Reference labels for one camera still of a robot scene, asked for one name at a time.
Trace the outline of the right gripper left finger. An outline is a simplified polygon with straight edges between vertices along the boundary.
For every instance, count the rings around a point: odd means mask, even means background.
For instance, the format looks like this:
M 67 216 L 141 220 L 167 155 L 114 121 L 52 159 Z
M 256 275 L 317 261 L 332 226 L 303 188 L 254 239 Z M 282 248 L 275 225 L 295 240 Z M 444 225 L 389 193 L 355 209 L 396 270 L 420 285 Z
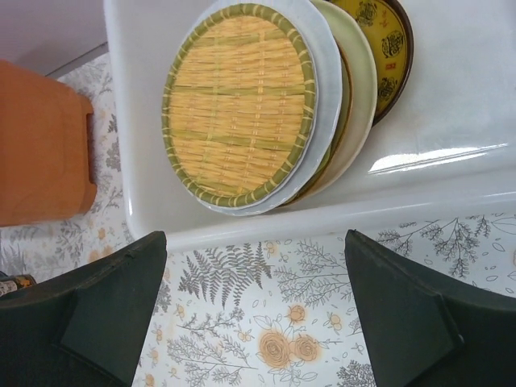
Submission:
M 130 386 L 167 260 L 154 231 L 1 298 L 3 386 Z

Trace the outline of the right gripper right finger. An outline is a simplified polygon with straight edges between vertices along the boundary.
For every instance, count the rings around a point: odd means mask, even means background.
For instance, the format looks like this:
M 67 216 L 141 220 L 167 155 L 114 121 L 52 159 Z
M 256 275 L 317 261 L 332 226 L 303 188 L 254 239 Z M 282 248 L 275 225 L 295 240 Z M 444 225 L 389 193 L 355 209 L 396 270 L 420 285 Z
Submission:
M 515 300 L 350 230 L 344 255 L 379 386 L 513 386 Z

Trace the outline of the yellow black patterned plate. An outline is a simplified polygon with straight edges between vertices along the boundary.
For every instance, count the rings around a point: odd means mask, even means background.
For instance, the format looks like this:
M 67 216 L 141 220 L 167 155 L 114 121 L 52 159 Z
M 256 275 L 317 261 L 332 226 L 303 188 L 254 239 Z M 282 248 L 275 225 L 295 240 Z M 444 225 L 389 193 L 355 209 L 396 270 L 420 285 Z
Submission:
M 333 1 L 354 18 L 365 34 L 377 69 L 379 123 L 404 90 L 414 59 L 414 33 L 409 17 L 397 0 Z

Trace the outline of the cream plate with twig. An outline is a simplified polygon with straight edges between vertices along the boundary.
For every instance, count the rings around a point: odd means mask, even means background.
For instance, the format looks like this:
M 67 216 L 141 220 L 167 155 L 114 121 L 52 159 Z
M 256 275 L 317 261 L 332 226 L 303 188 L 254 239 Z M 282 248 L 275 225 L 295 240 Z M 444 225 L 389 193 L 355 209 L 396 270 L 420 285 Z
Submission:
M 377 70 L 372 49 L 353 17 L 328 1 L 315 1 L 331 32 L 347 55 L 354 86 L 352 110 L 342 145 L 322 180 L 318 194 L 333 185 L 349 170 L 362 150 L 372 128 L 377 107 Z

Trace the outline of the green dotted scalloped plate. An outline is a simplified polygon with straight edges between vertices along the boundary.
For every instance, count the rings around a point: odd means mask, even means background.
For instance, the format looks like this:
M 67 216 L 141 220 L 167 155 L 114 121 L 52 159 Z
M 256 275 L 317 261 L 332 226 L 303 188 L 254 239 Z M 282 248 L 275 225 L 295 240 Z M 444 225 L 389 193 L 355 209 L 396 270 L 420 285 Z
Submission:
M 330 144 L 329 148 L 327 149 L 325 156 L 322 159 L 321 164 L 318 166 L 318 169 L 316 170 L 316 172 L 314 174 L 314 177 L 318 176 L 326 168 L 331 156 L 335 153 L 335 149 L 338 145 L 340 138 L 343 135 L 343 132 L 345 131 L 345 126 L 347 124 L 349 111 L 350 111 L 351 105 L 352 105 L 353 86 L 350 85 L 349 75 L 348 75 L 348 71 L 347 71 L 345 64 L 343 64 L 343 67 L 342 67 L 342 82 L 343 82 L 343 98 L 342 98 L 339 118 L 338 118 L 337 125 L 335 128 L 335 133 L 334 133 L 333 139 L 331 141 L 331 144 Z

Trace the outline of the cream plate with bird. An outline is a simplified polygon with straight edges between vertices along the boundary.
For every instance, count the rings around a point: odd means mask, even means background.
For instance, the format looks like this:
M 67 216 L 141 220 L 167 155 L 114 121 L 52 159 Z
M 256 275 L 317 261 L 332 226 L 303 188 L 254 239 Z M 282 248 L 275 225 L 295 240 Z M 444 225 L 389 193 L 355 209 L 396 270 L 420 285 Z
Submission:
M 318 166 L 315 174 L 292 198 L 281 204 L 281 207 L 286 207 L 296 202 L 300 202 L 302 199 L 308 198 L 309 196 L 312 196 L 319 191 L 319 188 L 323 185 L 323 178 L 328 174 L 328 169 L 330 168 L 333 159 L 335 158 L 335 154 L 339 150 L 339 147 L 342 145 L 343 135 L 347 130 L 347 125 L 352 110 L 354 86 L 350 76 L 347 55 L 343 50 L 342 44 L 340 44 L 338 41 L 335 42 L 339 50 L 342 64 L 343 97 L 333 140 L 331 141 L 327 153 L 324 156 L 324 160 Z

